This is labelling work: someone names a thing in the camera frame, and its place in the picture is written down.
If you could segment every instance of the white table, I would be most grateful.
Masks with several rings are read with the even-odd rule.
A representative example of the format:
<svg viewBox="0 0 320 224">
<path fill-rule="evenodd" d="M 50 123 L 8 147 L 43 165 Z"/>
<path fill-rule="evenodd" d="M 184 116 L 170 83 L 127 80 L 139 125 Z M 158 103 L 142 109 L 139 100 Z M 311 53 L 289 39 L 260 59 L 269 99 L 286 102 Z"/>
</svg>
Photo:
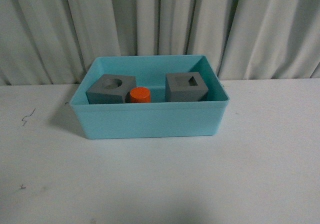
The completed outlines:
<svg viewBox="0 0 320 224">
<path fill-rule="evenodd" d="M 0 87 L 0 223 L 319 223 L 320 79 L 223 84 L 217 135 L 113 140 L 77 85 Z"/>
</svg>

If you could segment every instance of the curtain fold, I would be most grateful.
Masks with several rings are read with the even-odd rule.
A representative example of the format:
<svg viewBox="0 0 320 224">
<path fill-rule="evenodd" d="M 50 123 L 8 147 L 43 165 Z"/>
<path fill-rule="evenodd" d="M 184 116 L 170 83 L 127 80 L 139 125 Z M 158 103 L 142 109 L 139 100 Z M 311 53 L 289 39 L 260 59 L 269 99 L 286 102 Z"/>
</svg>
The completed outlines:
<svg viewBox="0 0 320 224">
<path fill-rule="evenodd" d="M 0 0 L 0 85 L 99 56 L 203 54 L 222 80 L 320 78 L 320 0 Z"/>
<path fill-rule="evenodd" d="M 320 62 L 320 0 L 239 0 L 219 76 L 309 78 Z"/>
</svg>

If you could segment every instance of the black mark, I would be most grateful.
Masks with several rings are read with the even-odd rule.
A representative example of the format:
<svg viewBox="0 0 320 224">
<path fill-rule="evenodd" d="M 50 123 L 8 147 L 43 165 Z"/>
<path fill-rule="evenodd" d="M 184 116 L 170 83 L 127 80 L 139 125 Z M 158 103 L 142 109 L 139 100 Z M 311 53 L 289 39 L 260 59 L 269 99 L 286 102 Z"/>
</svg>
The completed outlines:
<svg viewBox="0 0 320 224">
<path fill-rule="evenodd" d="M 32 111 L 32 113 L 31 113 L 30 115 L 26 115 L 24 118 L 22 118 L 21 121 L 24 122 L 22 126 L 24 126 L 24 125 L 26 124 L 26 122 L 27 122 L 27 121 L 25 120 L 25 118 L 32 116 L 32 115 L 34 114 L 34 112 L 35 112 L 35 109 Z"/>
</svg>

